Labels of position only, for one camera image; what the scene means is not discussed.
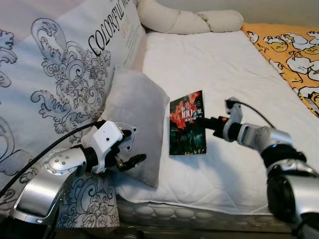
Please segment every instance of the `white mattress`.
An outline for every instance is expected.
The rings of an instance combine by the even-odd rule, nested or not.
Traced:
[[[203,90],[205,116],[226,116],[224,100],[235,96],[261,111],[319,169],[319,120],[312,115],[242,31],[176,35],[149,33],[143,71],[171,100]],[[266,172],[259,154],[206,130],[207,154],[168,154],[166,109],[159,187],[124,178],[116,191],[134,203],[155,202],[238,215],[268,214]],[[243,108],[243,122],[265,125]]]

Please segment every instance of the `black cable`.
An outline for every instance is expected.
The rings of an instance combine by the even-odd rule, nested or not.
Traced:
[[[241,101],[233,101],[233,100],[226,100],[228,106],[230,106],[229,104],[240,104],[240,105],[244,105],[250,109],[252,109],[254,112],[256,112],[261,118],[263,118],[270,126],[271,128],[276,128],[274,127],[274,125],[272,123],[269,122],[269,120],[266,119],[266,117],[264,117],[258,110],[256,110],[255,108],[253,108],[252,106],[250,106],[249,104],[246,104],[244,102],[241,102]]]
[[[17,172],[17,174],[15,174],[11,180],[1,189],[0,191],[0,198],[5,194],[5,192],[15,183],[16,180],[18,180],[18,178],[24,173],[26,172],[26,170],[28,170],[30,167],[32,167],[32,165],[34,165],[40,158],[42,158],[48,151],[50,151],[52,148],[54,148],[55,146],[57,146],[60,142],[62,142],[63,140],[65,140],[66,138],[70,137],[71,135],[84,130],[88,127],[91,126],[96,126],[97,128],[101,127],[103,124],[105,123],[105,120],[101,120],[101,121],[97,121],[97,122],[93,122],[93,123],[89,123],[86,124],[82,127],[76,128],[75,130],[67,133],[66,135],[62,136],[61,138],[59,138],[57,141],[55,141],[53,144],[51,144],[48,148],[46,148],[44,151],[42,151],[39,155],[37,155],[34,159],[32,159],[30,162],[28,162],[28,164],[26,166],[24,166],[19,172]]]

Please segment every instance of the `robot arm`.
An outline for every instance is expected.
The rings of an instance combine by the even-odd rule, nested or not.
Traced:
[[[74,177],[81,176],[84,172],[102,173],[106,170],[106,165],[110,164],[125,171],[146,159],[145,154],[140,154],[123,162],[116,156],[119,152],[118,145],[130,135],[129,130],[121,130],[114,122],[107,121],[94,133],[88,148],[78,145],[47,153],[43,159],[43,167],[22,191],[4,223],[4,228],[8,229],[9,225],[15,224],[15,231],[19,231],[19,228],[21,232],[25,229],[32,234],[36,231],[39,236],[33,238],[50,237],[57,221],[60,202]],[[17,233],[6,230],[2,236],[8,239],[20,238]]]
[[[226,101],[229,117],[201,119],[214,136],[258,151],[267,169],[268,207],[278,219],[289,223],[298,238],[319,238],[319,174],[306,157],[292,146],[289,134],[275,128],[241,124],[237,99]]]

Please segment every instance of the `decorative pillow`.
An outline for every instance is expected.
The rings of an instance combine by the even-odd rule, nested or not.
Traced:
[[[99,118],[114,64],[132,67],[144,33],[129,0],[2,0],[0,22],[2,188],[53,141]],[[78,143],[82,134],[59,147]],[[23,174],[1,198],[0,214],[8,212],[38,169]],[[95,213],[86,206],[100,185],[94,183],[96,190],[78,200],[83,217]]]
[[[128,145],[120,144],[118,156],[127,161],[130,157],[145,153],[147,158],[137,167],[124,173],[149,186],[158,186],[160,155],[163,138],[165,107],[169,98],[163,89],[145,74],[116,68],[110,94],[105,102],[101,120],[128,124],[137,129]],[[95,128],[83,137],[88,145]]]
[[[210,31],[196,14],[163,6],[155,0],[140,0],[138,13],[144,26],[158,32],[192,34]]]
[[[243,16],[233,10],[201,11],[196,13],[203,18],[213,32],[239,31],[243,25]]]

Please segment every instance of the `yellow blanket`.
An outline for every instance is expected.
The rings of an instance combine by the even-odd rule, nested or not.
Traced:
[[[242,30],[319,117],[319,27],[244,23]]]

